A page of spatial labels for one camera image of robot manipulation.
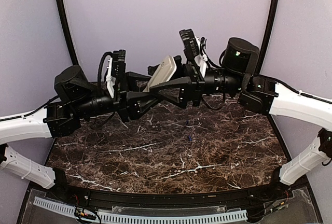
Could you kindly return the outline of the grey remote control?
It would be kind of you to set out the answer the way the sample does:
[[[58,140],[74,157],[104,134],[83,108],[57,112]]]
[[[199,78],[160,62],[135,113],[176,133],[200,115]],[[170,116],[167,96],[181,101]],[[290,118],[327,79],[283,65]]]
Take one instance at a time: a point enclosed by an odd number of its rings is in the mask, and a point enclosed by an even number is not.
[[[143,92],[149,92],[150,87],[156,86],[160,83],[167,82],[176,72],[177,65],[174,58],[170,55],[166,56],[164,60],[157,66],[151,79],[148,81]]]

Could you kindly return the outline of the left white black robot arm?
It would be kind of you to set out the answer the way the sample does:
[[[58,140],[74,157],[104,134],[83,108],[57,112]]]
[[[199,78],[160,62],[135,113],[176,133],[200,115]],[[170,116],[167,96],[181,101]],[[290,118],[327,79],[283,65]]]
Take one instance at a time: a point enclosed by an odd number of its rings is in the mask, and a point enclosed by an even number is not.
[[[46,167],[17,153],[10,142],[31,138],[69,136],[81,128],[81,120],[117,113],[123,122],[141,118],[160,102],[150,89],[168,82],[175,71],[162,72],[158,65],[152,76],[124,72],[106,77],[106,87],[100,81],[89,82],[79,65],[72,65],[54,79],[56,96],[39,108],[26,113],[1,118],[1,168],[51,189],[62,201],[73,197],[66,175],[60,169]]]

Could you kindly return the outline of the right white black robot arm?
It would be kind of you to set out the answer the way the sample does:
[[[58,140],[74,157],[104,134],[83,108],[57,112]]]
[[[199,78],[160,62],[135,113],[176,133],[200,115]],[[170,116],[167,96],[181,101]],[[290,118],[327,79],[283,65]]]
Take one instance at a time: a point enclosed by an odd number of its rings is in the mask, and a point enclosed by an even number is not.
[[[241,38],[232,37],[217,69],[208,68],[205,42],[183,38],[188,59],[183,72],[175,75],[176,64],[166,57],[153,73],[147,91],[185,108],[188,102],[198,105],[203,94],[237,96],[247,110],[274,116],[287,116],[321,127],[317,137],[297,157],[277,168],[265,196],[276,200],[297,179],[318,165],[331,162],[331,100],[303,93],[286,83],[255,72],[259,49]]]

